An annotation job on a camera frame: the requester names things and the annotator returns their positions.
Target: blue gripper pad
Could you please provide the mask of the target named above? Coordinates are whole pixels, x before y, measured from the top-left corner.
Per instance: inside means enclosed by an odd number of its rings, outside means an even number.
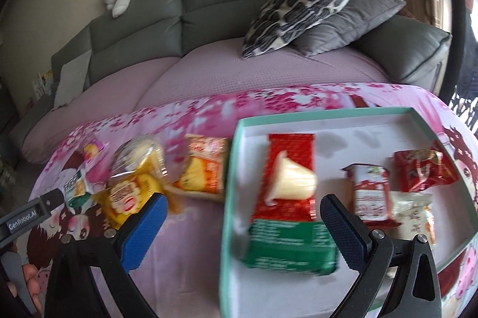
[[[159,229],[168,215],[168,201],[162,194],[153,194],[145,207],[147,208],[143,208],[141,212],[138,213],[138,215],[141,215],[141,218],[130,231],[120,248],[121,264],[126,272],[140,266],[154,237],[158,234]]]
[[[320,201],[320,217],[348,267],[361,273],[372,247],[368,228],[357,216],[351,215],[334,194]]]

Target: screw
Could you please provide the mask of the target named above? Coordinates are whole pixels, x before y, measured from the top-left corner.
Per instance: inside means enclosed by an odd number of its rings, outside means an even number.
[[[417,240],[422,244],[426,244],[428,242],[428,238],[423,233],[417,234]]]
[[[61,242],[63,244],[68,244],[71,241],[71,234],[66,234],[63,237],[61,237]]]
[[[374,236],[376,239],[383,239],[385,237],[385,233],[383,233],[383,231],[380,229],[374,229],[372,231],[372,236]]]
[[[113,229],[113,228],[106,229],[105,232],[103,233],[103,235],[107,239],[111,239],[111,238],[116,236],[116,229]]]

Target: plastic wrapper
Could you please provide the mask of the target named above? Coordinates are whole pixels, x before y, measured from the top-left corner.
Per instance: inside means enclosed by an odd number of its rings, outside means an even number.
[[[93,185],[88,181],[85,159],[75,151],[57,177],[58,188],[63,191],[65,202],[72,208],[82,207],[93,194]]]
[[[188,158],[181,178],[167,189],[175,194],[224,200],[224,171],[229,141],[187,134]]]
[[[108,143],[103,143],[95,136],[88,137],[81,145],[81,153],[85,158],[86,170],[91,170],[106,155]]]
[[[163,147],[150,135],[131,139],[118,148],[113,156],[108,184],[113,186],[130,175],[143,173],[150,173],[161,182],[167,175]]]
[[[269,135],[269,154],[259,198],[252,219],[310,222],[316,219],[315,195],[307,199],[275,199],[268,204],[266,199],[273,184],[273,169],[281,151],[287,157],[308,170],[314,168],[314,135],[310,133],[283,133]]]
[[[142,209],[154,193],[164,194],[162,182],[143,173],[130,175],[115,186],[93,194],[93,199],[101,206],[111,227],[119,229],[130,215]]]
[[[289,159],[286,151],[280,151],[275,159],[266,204],[275,205],[275,199],[308,199],[316,190],[315,172]]]
[[[337,268],[338,248],[322,222],[255,219],[249,234],[249,250],[243,259],[249,268],[319,275]]]
[[[401,225],[393,231],[398,239],[413,239],[423,233],[433,249],[436,244],[432,194],[391,192],[392,213]]]
[[[345,168],[353,192],[351,212],[369,228],[400,225],[392,215],[389,172],[380,165],[352,164]]]
[[[403,192],[423,191],[458,181],[453,162],[436,141],[429,149],[397,151],[393,159]]]

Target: sofa armrest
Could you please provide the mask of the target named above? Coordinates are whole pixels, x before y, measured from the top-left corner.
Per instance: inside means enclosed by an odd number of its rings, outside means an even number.
[[[395,83],[414,84],[448,55],[451,34],[404,16],[393,16],[350,45],[383,67]]]
[[[35,125],[53,109],[53,95],[42,96],[17,125],[10,131],[10,140],[19,149]]]

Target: cartoon print blanket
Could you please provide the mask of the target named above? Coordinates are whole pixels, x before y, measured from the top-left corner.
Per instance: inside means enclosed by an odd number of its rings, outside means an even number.
[[[95,180],[108,177],[112,154],[121,144],[143,133],[151,133],[161,141],[168,169],[177,176],[186,155],[186,133],[232,137],[238,120],[245,117],[375,106],[415,108],[453,155],[478,209],[478,141],[469,129],[436,96],[419,87],[374,83],[315,84],[215,95],[83,125],[63,141],[49,160],[31,198],[54,186],[65,163],[91,134],[108,143],[106,157],[92,170]],[[131,272],[131,277],[160,317],[220,317],[218,275],[223,208],[218,203],[193,199],[185,199],[183,205],[182,214],[168,216],[142,265]],[[61,236],[98,236],[106,225],[101,210],[90,201],[81,209],[59,208],[49,220],[19,239],[23,261],[41,270],[42,294],[47,290],[51,261]],[[476,291],[477,249],[475,238],[439,274],[445,318],[458,317]],[[112,317],[120,316],[111,295],[105,292],[107,286],[101,274],[96,272],[95,278]],[[371,317],[377,314],[378,311],[369,313]]]

